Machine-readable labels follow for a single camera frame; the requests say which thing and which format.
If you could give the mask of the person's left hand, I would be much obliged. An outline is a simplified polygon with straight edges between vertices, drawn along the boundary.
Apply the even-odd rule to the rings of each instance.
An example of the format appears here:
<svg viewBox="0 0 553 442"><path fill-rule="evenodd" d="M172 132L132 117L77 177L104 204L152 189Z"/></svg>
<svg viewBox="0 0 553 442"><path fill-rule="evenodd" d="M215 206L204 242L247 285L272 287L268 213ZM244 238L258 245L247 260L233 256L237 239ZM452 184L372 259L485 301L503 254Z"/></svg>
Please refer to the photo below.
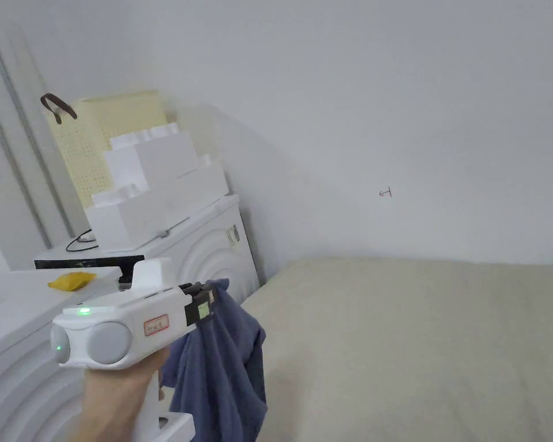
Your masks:
<svg viewBox="0 0 553 442"><path fill-rule="evenodd" d="M69 441L130 441L148 385L169 355L167 346L125 369L86 369L82 410Z"/></svg>

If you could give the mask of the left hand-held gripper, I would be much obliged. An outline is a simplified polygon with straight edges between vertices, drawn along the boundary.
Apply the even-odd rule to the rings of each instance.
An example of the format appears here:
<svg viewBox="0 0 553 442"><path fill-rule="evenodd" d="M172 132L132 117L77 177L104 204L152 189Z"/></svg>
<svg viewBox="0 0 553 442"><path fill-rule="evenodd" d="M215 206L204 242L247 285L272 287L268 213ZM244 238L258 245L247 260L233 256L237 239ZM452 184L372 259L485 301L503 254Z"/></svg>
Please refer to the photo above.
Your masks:
<svg viewBox="0 0 553 442"><path fill-rule="evenodd" d="M52 321L51 348L62 368L121 374L210 321L214 284L179 284L170 258L134 265L130 289L65 308ZM121 425L127 441L192 441L192 414L166 412L158 401L159 378L146 381L145 403L135 424Z"/></svg>

